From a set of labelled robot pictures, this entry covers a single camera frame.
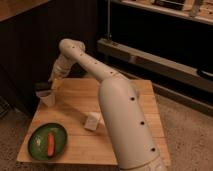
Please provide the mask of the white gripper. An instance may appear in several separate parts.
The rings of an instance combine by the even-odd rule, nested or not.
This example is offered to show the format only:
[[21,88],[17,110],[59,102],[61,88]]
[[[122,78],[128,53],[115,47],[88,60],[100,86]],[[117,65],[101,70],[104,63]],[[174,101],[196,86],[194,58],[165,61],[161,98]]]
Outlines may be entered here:
[[63,55],[60,55],[54,62],[49,82],[55,79],[62,79],[69,75],[72,67],[72,61]]

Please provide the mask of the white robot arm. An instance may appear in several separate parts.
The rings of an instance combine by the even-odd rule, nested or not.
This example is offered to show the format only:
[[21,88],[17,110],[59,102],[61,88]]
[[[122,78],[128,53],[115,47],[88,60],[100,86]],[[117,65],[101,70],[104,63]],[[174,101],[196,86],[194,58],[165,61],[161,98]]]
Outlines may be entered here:
[[136,86],[85,52],[83,42],[62,39],[50,80],[66,77],[78,63],[99,83],[98,101],[120,171],[167,171],[139,104]]

